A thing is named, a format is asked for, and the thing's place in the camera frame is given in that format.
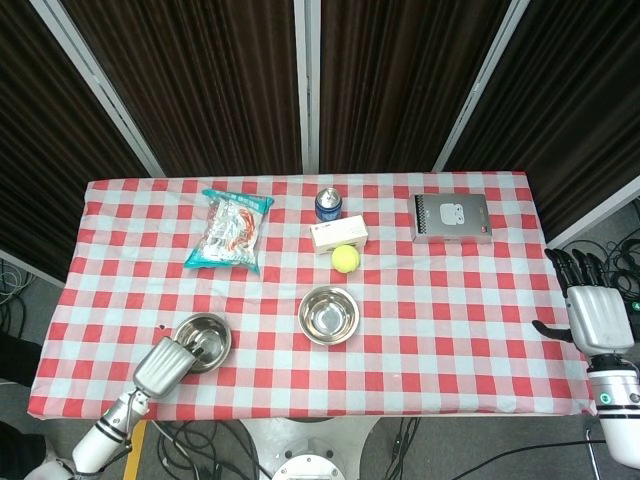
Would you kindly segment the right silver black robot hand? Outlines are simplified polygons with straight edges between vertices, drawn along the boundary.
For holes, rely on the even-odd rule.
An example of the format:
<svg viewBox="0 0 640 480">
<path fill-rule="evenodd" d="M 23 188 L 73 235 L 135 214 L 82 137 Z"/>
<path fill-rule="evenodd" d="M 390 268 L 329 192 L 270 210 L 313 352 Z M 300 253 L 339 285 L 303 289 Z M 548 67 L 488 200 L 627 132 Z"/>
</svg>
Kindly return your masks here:
<svg viewBox="0 0 640 480">
<path fill-rule="evenodd" d="M 604 263 L 577 249 L 547 248 L 545 255 L 556 272 L 569 327 L 551 328 L 535 320 L 534 328 L 549 339 L 574 344 L 589 358 L 626 353 L 635 339 L 622 295 L 606 278 Z"/>
</svg>

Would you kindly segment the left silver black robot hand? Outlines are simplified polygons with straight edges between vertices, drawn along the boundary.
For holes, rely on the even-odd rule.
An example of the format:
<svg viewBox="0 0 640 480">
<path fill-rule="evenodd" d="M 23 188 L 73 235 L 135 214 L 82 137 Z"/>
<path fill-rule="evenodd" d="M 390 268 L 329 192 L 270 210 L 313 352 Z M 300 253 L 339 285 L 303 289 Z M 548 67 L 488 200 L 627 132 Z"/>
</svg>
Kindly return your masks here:
<svg viewBox="0 0 640 480">
<path fill-rule="evenodd" d="M 164 337 L 136 367 L 134 385 L 150 398 L 166 397 L 190 373 L 198 358 L 199 345 L 186 345 Z"/>
</svg>

